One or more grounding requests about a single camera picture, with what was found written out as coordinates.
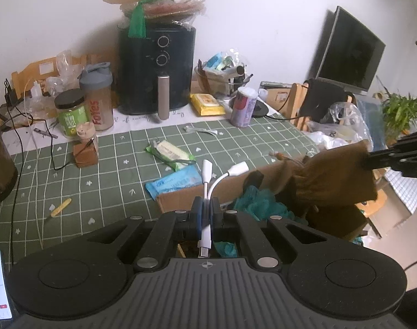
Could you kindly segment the wooden chair with black cloth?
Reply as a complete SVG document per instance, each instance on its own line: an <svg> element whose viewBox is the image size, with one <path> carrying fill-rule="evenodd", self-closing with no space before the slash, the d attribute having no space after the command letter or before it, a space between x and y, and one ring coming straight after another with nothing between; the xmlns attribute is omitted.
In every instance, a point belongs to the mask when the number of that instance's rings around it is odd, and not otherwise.
<svg viewBox="0 0 417 329"><path fill-rule="evenodd" d="M310 79L303 83L293 83L277 111L297 129L307 131L308 121L320 122L330 106L339 102L355 105L356 98L340 86Z"/></svg>

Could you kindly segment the black air fryer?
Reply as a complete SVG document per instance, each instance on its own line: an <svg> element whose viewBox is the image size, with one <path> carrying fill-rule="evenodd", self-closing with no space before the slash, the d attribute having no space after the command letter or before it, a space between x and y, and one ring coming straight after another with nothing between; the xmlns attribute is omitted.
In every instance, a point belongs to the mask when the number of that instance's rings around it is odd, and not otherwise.
<svg viewBox="0 0 417 329"><path fill-rule="evenodd" d="M148 23L144 38L119 30L116 93L127 115L169 113L189 104L196 29L175 23Z"/></svg>

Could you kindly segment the cardboard box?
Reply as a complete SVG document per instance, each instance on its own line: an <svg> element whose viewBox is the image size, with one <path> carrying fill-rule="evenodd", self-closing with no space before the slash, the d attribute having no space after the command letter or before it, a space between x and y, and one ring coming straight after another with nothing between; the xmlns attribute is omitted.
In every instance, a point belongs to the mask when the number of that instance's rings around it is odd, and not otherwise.
<svg viewBox="0 0 417 329"><path fill-rule="evenodd" d="M212 197L222 209L247 211L259 220L271 215L297 221L339 239L352 241L367 224L354 204L320 206L300 203L292 179L295 164L290 160L221 180Z"/></svg>

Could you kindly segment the brown burlap pouch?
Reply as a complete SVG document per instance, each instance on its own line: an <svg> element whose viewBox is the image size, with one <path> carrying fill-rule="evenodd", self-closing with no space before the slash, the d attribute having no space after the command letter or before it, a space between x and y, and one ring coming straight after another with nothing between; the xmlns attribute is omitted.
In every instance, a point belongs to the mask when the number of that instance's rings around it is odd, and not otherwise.
<svg viewBox="0 0 417 329"><path fill-rule="evenodd" d="M302 159L270 155L284 165L276 189L298 205L340 207L377 199L373 171L363 167L369 155L364 140Z"/></svg>

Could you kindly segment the grey lid shaker bottle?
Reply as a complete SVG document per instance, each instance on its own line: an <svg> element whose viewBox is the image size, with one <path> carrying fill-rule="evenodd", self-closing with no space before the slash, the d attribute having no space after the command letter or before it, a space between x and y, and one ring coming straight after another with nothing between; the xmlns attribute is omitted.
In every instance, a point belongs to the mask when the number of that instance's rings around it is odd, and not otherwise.
<svg viewBox="0 0 417 329"><path fill-rule="evenodd" d="M85 93L90 121L100 132L113 126L112 84L110 63L87 65L79 77L79 86Z"/></svg>

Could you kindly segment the small brown wooden box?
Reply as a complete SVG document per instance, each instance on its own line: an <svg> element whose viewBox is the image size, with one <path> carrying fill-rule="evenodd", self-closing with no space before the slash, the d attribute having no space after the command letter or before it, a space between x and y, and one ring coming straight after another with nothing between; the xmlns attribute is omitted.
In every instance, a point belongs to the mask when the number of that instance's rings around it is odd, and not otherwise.
<svg viewBox="0 0 417 329"><path fill-rule="evenodd" d="M89 141L74 145L73 159L79 169L96 165L99 162L99 155L94 142Z"/></svg>

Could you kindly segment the black monitor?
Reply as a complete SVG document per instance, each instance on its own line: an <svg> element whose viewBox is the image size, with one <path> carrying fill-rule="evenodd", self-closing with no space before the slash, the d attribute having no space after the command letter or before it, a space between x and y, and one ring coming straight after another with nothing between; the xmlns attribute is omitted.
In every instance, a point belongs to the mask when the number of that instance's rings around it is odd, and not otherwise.
<svg viewBox="0 0 417 329"><path fill-rule="evenodd" d="M351 91L368 91L385 51L385 43L339 6L318 63L316 79Z"/></svg>

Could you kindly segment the yellow wipes pack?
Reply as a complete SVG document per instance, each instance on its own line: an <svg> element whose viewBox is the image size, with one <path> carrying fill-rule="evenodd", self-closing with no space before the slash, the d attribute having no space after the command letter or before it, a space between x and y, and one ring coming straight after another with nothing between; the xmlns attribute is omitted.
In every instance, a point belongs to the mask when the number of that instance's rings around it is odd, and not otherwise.
<svg viewBox="0 0 417 329"><path fill-rule="evenodd" d="M198 116L225 115L224 107L209 93L192 93L191 103Z"/></svg>

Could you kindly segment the green potted plant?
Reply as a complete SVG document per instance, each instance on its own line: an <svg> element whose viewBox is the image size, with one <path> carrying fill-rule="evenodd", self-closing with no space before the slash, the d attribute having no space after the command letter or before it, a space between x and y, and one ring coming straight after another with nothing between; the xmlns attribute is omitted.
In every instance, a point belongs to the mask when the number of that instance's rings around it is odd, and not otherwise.
<svg viewBox="0 0 417 329"><path fill-rule="evenodd" d="M390 93L380 78L377 80L384 89L382 115L385 126L385 140L388 146L395 144L400 137L408 136L417 130L417 97Z"/></svg>

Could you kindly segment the blue wet wipes pack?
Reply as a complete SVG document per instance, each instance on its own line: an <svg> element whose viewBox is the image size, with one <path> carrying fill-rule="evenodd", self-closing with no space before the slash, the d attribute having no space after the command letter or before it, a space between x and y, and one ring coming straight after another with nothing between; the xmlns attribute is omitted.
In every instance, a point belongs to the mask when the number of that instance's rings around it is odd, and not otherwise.
<svg viewBox="0 0 417 329"><path fill-rule="evenodd" d="M147 182L145 189L153 200L164 193L191 188L202 184L202 177L195 165L187 166L158 180Z"/></svg>

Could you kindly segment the green checkered tablecloth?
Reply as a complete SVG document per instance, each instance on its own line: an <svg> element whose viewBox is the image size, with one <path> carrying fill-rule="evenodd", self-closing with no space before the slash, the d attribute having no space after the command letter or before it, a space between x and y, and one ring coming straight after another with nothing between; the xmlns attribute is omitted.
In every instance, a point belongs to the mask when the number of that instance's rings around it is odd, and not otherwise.
<svg viewBox="0 0 417 329"><path fill-rule="evenodd" d="M218 136L186 133L185 125L217 130ZM171 168L146 152L151 140L167 140L197 161L210 160L214 176L239 162L253 169L270 164L272 152L299 157L318 151L286 122L260 118L239 129L218 117L191 117L186 110L174 111L164 125L146 116L115 116L114 127L99 136L99 162L81 169L73 161L73 142L57 129L47 137L20 129L3 139L21 172L19 184L0 203L0 251L6 263L132 215L157 218L160 210L145 185ZM68 198L71 204L47 219L51 205Z"/></svg>

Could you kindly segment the teal bath loofah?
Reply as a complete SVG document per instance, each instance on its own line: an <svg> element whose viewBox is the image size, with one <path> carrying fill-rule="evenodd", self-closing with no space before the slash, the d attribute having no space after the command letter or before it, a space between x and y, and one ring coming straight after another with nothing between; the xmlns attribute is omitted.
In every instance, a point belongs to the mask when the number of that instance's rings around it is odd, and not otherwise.
<svg viewBox="0 0 417 329"><path fill-rule="evenodd" d="M266 221L271 215L279 215L298 223L303 221L283 203L277 202L270 190L259 190L256 186L248 186L244 193L232 201L225 210L244 212L256 221ZM239 236L240 233L234 229L228 229L225 234L216 236L214 246L220 258L238 257Z"/></svg>

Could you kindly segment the green label jar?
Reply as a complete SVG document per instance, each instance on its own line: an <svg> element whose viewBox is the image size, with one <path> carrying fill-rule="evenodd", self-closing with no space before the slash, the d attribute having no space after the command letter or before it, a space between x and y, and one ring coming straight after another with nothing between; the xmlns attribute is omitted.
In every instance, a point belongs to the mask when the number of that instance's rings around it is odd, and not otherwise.
<svg viewBox="0 0 417 329"><path fill-rule="evenodd" d="M63 91L54 99L58 121L67 138L76 137L76 127L89 121L85 99L85 92L80 88Z"/></svg>

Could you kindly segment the yellow small tool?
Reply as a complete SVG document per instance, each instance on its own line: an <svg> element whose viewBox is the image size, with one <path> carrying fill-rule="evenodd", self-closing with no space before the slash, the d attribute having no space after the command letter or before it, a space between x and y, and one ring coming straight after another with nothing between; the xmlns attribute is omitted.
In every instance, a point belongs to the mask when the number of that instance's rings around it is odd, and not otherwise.
<svg viewBox="0 0 417 329"><path fill-rule="evenodd" d="M53 204L50 207L50 214L47 216L47 219L51 219L51 218L55 218L58 215L60 215L60 213L66 208L68 207L68 205L70 205L72 202L71 198L68 198L66 200L64 200L60 205L58 206L54 206Z"/></svg>

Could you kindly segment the green white wipes pack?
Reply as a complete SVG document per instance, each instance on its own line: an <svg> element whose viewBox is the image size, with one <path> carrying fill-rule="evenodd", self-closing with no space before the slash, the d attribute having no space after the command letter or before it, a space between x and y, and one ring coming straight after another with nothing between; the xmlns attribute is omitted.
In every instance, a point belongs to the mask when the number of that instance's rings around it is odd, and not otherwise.
<svg viewBox="0 0 417 329"><path fill-rule="evenodd" d="M193 155L181 150L167 140L160 142L151 140L145 150L175 172L196 163Z"/></svg>

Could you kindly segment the clear plastic bag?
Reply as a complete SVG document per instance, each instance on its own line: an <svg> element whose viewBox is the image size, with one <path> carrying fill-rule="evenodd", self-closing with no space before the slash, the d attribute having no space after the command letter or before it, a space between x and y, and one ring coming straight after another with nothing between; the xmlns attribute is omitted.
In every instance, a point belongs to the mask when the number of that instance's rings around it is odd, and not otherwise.
<svg viewBox="0 0 417 329"><path fill-rule="evenodd" d="M334 149L363 141L367 150L373 150L373 140L361 111L353 103L332 104L319 121L307 121L306 136L320 150Z"/></svg>

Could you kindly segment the white purple canister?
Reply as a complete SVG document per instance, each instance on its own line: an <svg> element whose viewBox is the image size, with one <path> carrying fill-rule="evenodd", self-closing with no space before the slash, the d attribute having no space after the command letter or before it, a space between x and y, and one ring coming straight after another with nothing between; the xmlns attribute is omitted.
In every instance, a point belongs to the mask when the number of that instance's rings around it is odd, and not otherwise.
<svg viewBox="0 0 417 329"><path fill-rule="evenodd" d="M258 92L254 88L240 87L235 96L230 122L235 127L244 128L250 124Z"/></svg>

